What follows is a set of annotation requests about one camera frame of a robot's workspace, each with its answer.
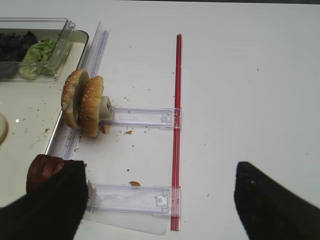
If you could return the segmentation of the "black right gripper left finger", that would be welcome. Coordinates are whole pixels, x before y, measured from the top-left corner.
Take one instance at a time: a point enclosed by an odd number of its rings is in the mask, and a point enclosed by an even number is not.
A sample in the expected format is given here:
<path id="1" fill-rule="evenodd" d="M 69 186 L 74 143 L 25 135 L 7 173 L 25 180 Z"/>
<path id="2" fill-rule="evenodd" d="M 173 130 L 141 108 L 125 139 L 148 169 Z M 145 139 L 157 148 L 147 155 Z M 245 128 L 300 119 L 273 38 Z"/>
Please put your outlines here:
<path id="1" fill-rule="evenodd" d="M 0 211 L 2 240 L 72 240 L 88 202 L 83 161 L 72 161 Z"/>

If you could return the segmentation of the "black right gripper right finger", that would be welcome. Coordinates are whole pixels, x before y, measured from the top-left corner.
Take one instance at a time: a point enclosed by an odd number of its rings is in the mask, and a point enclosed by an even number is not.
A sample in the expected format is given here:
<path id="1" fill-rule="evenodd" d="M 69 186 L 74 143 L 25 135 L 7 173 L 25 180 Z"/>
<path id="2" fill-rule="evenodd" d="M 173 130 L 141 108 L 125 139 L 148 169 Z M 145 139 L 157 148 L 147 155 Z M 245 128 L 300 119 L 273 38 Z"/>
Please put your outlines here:
<path id="1" fill-rule="evenodd" d="M 237 164 L 233 197 L 250 240 L 320 238 L 320 209 L 247 161 Z"/>

